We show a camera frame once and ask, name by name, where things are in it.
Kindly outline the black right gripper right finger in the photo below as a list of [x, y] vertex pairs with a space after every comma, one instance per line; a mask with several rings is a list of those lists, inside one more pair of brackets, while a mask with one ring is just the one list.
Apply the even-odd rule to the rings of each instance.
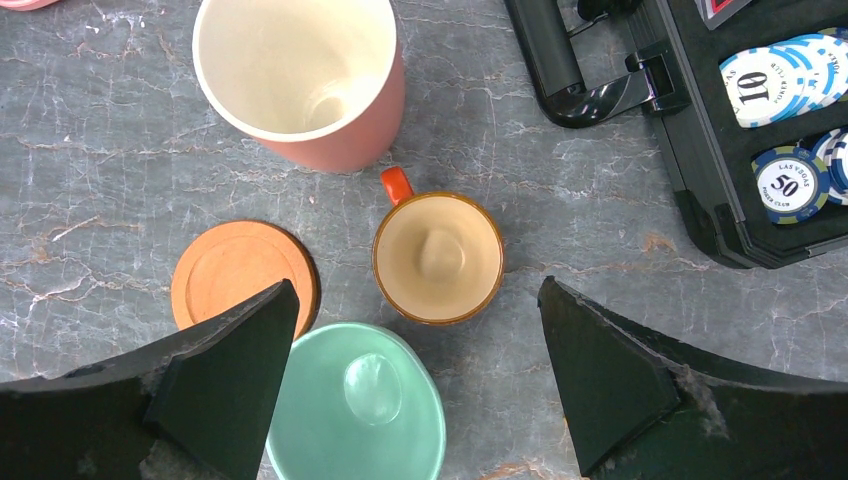
[[681, 399], [660, 360], [555, 277], [537, 306], [580, 473], [590, 477]]

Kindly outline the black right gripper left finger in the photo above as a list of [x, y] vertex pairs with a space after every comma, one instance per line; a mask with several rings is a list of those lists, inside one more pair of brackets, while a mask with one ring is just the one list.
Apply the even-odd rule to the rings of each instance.
[[178, 334], [144, 423], [226, 479], [254, 479], [300, 302], [281, 280]]

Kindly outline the pink mug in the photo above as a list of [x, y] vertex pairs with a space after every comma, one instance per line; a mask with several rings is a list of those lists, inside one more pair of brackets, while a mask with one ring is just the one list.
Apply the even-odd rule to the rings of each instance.
[[204, 1], [192, 54], [214, 110], [298, 165], [360, 170], [399, 132], [404, 62], [389, 1]]

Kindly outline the teal green cup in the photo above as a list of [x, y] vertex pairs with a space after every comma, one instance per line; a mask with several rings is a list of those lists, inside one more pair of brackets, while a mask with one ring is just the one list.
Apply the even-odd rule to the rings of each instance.
[[439, 477], [442, 400], [394, 332], [334, 323], [294, 341], [266, 440], [281, 479]]

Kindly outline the orange round coaster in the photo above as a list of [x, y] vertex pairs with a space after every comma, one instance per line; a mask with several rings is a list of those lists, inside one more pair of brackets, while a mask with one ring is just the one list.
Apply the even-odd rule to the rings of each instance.
[[308, 332], [320, 305], [320, 279], [306, 247], [288, 231], [260, 220], [217, 225], [186, 248], [175, 268], [171, 305], [186, 329], [288, 279], [300, 301], [294, 337]]

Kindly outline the small orange cup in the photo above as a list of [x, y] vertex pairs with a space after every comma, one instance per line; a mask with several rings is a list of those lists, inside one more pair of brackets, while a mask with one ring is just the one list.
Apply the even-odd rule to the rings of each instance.
[[491, 214], [455, 192], [414, 192], [400, 167], [380, 179], [393, 204], [372, 246], [385, 299], [428, 325], [455, 324], [484, 310], [505, 269], [504, 241]]

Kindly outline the black poker chip case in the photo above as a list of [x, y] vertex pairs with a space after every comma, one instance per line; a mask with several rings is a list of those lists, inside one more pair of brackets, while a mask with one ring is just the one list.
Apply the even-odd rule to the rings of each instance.
[[586, 128], [634, 107], [652, 119], [675, 201], [693, 243], [732, 268], [780, 268], [847, 243], [847, 210], [826, 203], [812, 218], [774, 224], [751, 167], [761, 152], [843, 127], [847, 106], [745, 129], [732, 111], [719, 64], [746, 48], [847, 23], [843, 1], [756, 1], [715, 29], [694, 1], [582, 1], [588, 24], [613, 19], [627, 28], [627, 72], [588, 88], [559, 6], [510, 1], [513, 29], [543, 113], [569, 129]]

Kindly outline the pink serving tray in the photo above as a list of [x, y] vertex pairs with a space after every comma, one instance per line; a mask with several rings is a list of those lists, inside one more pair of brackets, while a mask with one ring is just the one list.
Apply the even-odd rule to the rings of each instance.
[[54, 4], [57, 1], [58, 0], [0, 0], [0, 6], [13, 11], [32, 11]]

